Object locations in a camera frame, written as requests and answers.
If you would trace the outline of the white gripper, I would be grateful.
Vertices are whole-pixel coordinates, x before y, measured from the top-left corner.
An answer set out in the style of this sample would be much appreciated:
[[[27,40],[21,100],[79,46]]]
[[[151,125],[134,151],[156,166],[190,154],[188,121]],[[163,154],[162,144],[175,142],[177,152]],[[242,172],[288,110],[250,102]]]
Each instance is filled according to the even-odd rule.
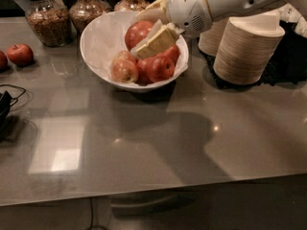
[[[132,19],[133,23],[138,21],[154,23],[148,35],[130,50],[138,59],[154,57],[173,46],[179,39],[177,27],[186,36],[198,37],[213,24],[207,0],[155,0]]]

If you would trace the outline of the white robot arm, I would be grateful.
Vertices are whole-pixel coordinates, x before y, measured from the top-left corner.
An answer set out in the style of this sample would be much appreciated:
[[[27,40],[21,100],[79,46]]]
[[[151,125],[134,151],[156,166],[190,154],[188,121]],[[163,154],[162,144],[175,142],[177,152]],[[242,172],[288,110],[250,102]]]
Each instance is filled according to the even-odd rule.
[[[307,0],[156,0],[136,21],[154,23],[148,36],[132,48],[137,58],[151,58],[176,43],[181,35],[195,38],[231,16],[249,16],[292,5],[307,19]]]

